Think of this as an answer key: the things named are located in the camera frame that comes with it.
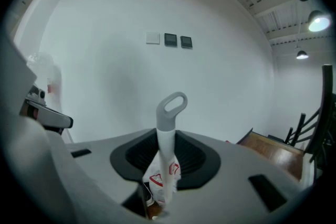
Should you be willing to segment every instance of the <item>white switch panel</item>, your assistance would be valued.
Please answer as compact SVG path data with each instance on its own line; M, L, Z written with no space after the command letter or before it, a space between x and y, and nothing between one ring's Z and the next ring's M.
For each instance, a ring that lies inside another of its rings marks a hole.
M160 44L160 34L157 32L146 32L146 44Z

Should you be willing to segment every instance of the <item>white plastic bag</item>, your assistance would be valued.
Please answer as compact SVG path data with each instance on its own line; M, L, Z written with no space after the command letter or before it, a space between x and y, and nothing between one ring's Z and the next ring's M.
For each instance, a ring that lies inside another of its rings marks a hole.
M181 169L180 166L177 163L175 163L173 192L176 192L176 184L179 179L181 179ZM151 189L151 193L153 195L154 200L161 207L164 207L165 201L163 193L163 184L159 169L157 169L156 172L149 177L149 187Z

